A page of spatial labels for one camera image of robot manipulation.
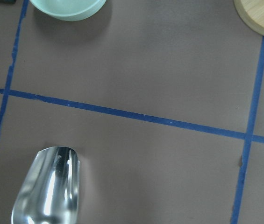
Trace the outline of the steel ice scoop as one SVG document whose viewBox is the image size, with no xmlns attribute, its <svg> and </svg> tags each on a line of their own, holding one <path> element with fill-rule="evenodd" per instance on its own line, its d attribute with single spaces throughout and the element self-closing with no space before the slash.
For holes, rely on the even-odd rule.
<svg viewBox="0 0 264 224">
<path fill-rule="evenodd" d="M 65 146 L 39 151 L 15 200 L 13 224 L 74 224 L 78 217 L 80 161 Z"/>
</svg>

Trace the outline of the green ceramic bowl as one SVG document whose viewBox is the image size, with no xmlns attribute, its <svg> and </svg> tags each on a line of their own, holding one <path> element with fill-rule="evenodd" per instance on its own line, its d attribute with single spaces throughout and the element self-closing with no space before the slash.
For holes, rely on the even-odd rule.
<svg viewBox="0 0 264 224">
<path fill-rule="evenodd" d="M 97 13 L 106 0 L 30 0 L 41 12 L 62 20 L 80 21 Z"/>
</svg>

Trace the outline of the wooden mug tree stand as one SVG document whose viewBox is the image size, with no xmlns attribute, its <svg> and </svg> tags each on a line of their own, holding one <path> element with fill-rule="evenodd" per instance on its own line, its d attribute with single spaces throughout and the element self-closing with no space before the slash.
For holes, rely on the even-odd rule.
<svg viewBox="0 0 264 224">
<path fill-rule="evenodd" d="M 234 6 L 242 21 L 264 36 L 264 0 L 234 0 Z"/>
</svg>

